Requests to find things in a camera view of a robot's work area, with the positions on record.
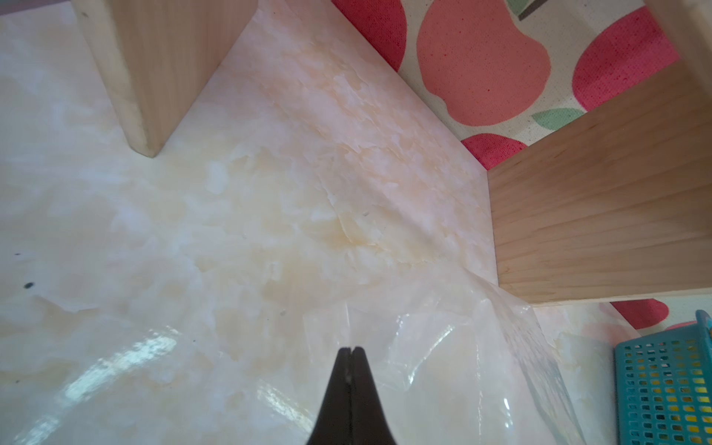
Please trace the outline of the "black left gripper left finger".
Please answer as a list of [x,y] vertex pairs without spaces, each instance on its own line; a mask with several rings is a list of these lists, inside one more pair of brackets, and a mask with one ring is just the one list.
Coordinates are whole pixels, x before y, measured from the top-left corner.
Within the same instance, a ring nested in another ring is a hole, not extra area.
[[342,348],[326,387],[308,445],[352,443],[352,349]]

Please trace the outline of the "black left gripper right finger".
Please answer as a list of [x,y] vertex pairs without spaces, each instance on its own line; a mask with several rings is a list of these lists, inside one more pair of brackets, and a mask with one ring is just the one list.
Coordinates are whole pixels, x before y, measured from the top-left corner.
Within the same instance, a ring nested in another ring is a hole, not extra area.
[[356,445],[396,444],[361,347],[353,349],[350,365],[350,435]]

